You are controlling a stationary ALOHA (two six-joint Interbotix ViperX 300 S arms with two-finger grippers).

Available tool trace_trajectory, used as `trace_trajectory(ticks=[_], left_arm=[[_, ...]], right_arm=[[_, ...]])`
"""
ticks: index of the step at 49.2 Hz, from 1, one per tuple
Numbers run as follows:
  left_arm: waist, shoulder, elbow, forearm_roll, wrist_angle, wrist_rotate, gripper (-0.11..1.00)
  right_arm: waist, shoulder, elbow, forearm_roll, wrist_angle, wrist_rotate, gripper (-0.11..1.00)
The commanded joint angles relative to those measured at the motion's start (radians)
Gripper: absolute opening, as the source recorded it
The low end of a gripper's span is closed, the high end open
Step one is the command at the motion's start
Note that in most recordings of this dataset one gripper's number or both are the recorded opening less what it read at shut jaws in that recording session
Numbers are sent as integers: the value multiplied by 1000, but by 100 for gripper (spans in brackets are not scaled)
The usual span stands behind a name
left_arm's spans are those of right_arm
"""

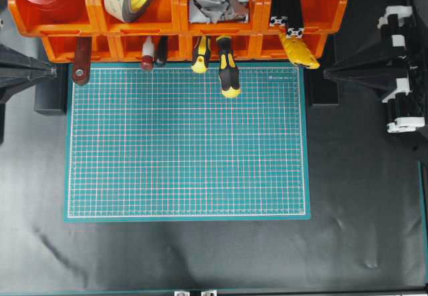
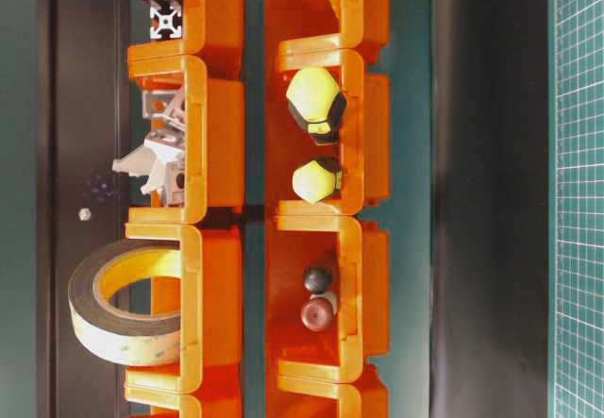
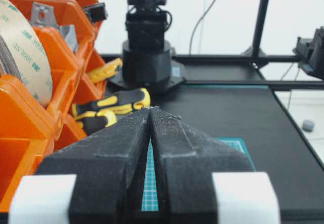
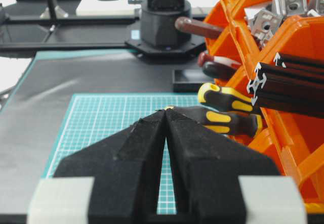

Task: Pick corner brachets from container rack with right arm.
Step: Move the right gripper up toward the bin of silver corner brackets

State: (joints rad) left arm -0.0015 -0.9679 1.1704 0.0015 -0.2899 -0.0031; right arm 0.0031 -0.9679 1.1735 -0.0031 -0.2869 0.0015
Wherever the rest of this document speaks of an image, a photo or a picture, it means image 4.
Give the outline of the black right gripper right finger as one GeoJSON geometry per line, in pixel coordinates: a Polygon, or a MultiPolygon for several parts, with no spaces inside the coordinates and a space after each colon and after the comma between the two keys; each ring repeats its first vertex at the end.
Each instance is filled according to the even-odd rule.
{"type": "Polygon", "coordinates": [[[196,223],[245,223],[240,175],[279,175],[275,163],[257,151],[166,110],[176,208],[196,223]]]}

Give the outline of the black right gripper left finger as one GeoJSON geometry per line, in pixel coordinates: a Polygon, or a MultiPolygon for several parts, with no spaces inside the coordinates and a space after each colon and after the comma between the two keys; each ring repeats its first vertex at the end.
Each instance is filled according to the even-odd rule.
{"type": "Polygon", "coordinates": [[[54,177],[94,177],[89,223],[140,223],[157,209],[165,111],[63,158],[54,177]]]}

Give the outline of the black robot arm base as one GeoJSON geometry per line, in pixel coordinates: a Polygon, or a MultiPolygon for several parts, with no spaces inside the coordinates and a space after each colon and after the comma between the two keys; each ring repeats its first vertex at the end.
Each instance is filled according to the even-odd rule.
{"type": "Polygon", "coordinates": [[[184,56],[205,48],[203,37],[175,27],[178,18],[191,18],[187,0],[144,0],[140,20],[129,25],[125,44],[149,56],[184,56]]]}

